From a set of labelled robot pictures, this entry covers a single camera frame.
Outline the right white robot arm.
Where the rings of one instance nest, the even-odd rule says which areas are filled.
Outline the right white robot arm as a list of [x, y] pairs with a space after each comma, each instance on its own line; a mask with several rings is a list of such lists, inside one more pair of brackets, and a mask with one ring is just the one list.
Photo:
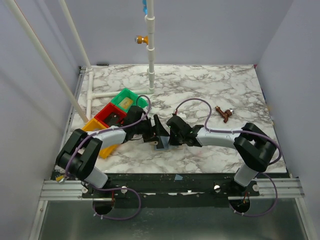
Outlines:
[[171, 146], [185, 144], [189, 147], [215, 146], [237, 150], [244, 163], [230, 183], [230, 191], [236, 196], [247, 192], [253, 178], [266, 171], [277, 149], [275, 141], [250, 122], [235, 130], [209, 129], [205, 125], [191, 127], [181, 117], [173, 115], [166, 125], [170, 129]]

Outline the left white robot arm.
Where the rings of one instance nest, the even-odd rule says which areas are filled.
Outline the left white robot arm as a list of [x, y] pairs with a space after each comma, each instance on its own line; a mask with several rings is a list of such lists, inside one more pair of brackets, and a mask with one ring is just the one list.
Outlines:
[[157, 150], [169, 146], [170, 134], [163, 127], [159, 117], [153, 116], [154, 125], [149, 117], [143, 118], [143, 108], [133, 105], [122, 122], [100, 131], [73, 131], [56, 157], [55, 164], [79, 180], [93, 185], [93, 191], [101, 198], [107, 197], [111, 185], [108, 176], [95, 167], [101, 150], [110, 146], [126, 143], [135, 135], [141, 135], [145, 143], [156, 143]]

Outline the beige card holder wallet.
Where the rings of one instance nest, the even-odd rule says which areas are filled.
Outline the beige card holder wallet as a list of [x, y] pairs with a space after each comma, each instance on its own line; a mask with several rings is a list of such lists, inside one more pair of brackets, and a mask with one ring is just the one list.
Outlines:
[[156, 152], [160, 151], [175, 151], [182, 150], [184, 147], [182, 145], [170, 145], [169, 144], [169, 136], [161, 136], [159, 141], [151, 141], [149, 144], [152, 146], [152, 150]]

